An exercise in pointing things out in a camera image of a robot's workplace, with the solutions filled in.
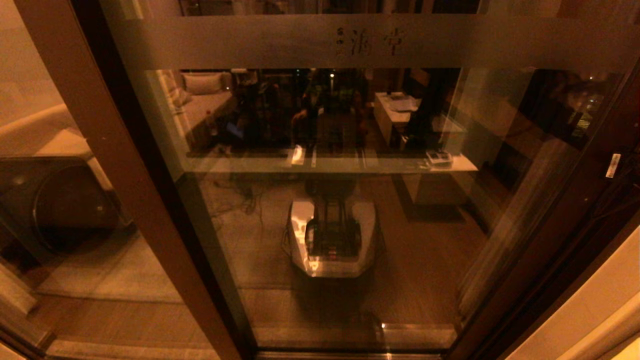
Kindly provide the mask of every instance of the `metal frame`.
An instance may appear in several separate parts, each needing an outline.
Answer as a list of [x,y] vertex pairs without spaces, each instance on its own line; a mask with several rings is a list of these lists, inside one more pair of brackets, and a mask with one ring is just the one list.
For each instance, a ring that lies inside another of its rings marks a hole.
[[[209,341],[225,360],[256,356],[251,329],[234,320],[233,304],[227,304],[222,295],[152,133],[142,120],[98,2],[46,0],[33,6],[31,1],[16,0],[16,5],[71,114]],[[448,359],[504,355],[556,306],[554,302],[605,251],[611,234],[629,221],[635,206],[615,219],[585,223],[593,207],[590,199],[599,197],[609,185],[601,175],[608,156],[620,145],[637,143],[637,116],[633,116],[637,115],[637,97],[631,86],[638,83],[636,71],[625,88],[621,87],[616,109],[603,119],[606,126],[576,164],[570,185],[522,249],[523,256],[469,322]],[[100,122],[95,121],[98,115]],[[593,231],[581,232],[585,225]]]

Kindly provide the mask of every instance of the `glass panel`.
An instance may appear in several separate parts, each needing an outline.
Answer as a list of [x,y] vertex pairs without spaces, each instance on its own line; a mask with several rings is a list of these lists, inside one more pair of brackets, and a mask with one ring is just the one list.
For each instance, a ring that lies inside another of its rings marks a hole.
[[343,2],[299,3],[102,7],[260,348],[447,349],[637,61],[638,7],[408,1],[396,12],[448,15],[381,17],[405,3],[363,1],[185,19]]
[[52,357],[217,357],[0,8],[0,327]]

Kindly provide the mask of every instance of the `glass door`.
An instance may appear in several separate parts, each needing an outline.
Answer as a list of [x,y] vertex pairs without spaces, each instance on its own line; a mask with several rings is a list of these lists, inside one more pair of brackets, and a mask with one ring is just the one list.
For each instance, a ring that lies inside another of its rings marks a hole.
[[625,0],[72,3],[254,350],[463,348],[639,56]]

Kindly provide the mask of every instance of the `carpet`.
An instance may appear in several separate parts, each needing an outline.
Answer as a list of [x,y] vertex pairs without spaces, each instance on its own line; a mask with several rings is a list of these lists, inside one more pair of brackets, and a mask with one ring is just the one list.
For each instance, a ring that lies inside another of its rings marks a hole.
[[182,303],[138,232],[116,235],[89,253],[69,256],[36,292],[82,299]]

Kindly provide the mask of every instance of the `door frame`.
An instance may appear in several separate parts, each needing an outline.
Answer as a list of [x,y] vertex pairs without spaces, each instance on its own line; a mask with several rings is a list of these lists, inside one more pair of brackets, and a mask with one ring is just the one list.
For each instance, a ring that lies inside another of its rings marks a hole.
[[[238,324],[203,255],[193,224],[164,164],[97,1],[16,0],[69,111],[152,250],[223,359],[251,359],[257,345]],[[593,223],[587,216],[609,187],[604,168],[620,146],[637,145],[638,69],[622,81],[553,208],[460,334],[448,359],[498,358],[559,306],[637,207]],[[102,121],[95,121],[100,114]],[[580,231],[590,226],[591,232]]]

